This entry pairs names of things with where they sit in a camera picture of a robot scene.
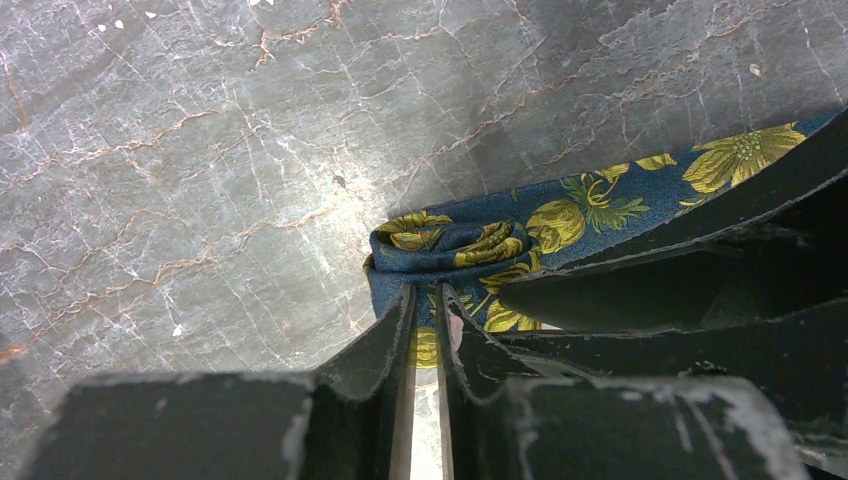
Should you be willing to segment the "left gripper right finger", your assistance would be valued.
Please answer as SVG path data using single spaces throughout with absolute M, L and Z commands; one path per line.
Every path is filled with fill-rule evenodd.
M 448 479 L 805 479 L 776 409 L 734 377 L 546 377 L 437 288 Z

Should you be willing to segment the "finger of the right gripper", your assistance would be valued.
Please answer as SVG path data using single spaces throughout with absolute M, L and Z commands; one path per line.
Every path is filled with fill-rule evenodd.
M 782 238 L 778 227 L 765 224 L 794 205 L 847 176 L 847 113 L 827 122 L 803 122 L 805 133 L 788 125 L 758 133 L 767 146 L 779 146 L 796 134 L 802 141 L 736 187 L 721 187 L 672 209 L 675 217 L 624 242 L 561 262 L 530 275 L 532 279 L 557 278 L 575 272 L 601 271 L 656 262 L 707 251 L 725 256 L 741 254 L 741 244 L 752 239 Z
M 595 374 L 753 383 L 804 450 L 847 451 L 847 242 L 769 227 L 507 283 L 502 303 L 559 331 Z

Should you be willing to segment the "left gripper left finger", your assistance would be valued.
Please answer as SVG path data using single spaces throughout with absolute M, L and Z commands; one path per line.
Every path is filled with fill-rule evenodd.
M 64 398 L 25 479 L 406 479 L 415 292 L 310 371 L 102 374 Z

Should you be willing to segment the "navy yellow floral tie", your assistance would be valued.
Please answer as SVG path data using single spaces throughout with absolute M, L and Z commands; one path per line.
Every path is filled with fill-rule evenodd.
M 421 292 L 417 363 L 436 365 L 435 296 L 452 285 L 490 333 L 542 322 L 506 307 L 502 286 L 621 244 L 749 187 L 833 120 L 825 114 L 603 169 L 407 213 L 376 227 L 363 270 L 373 309 Z

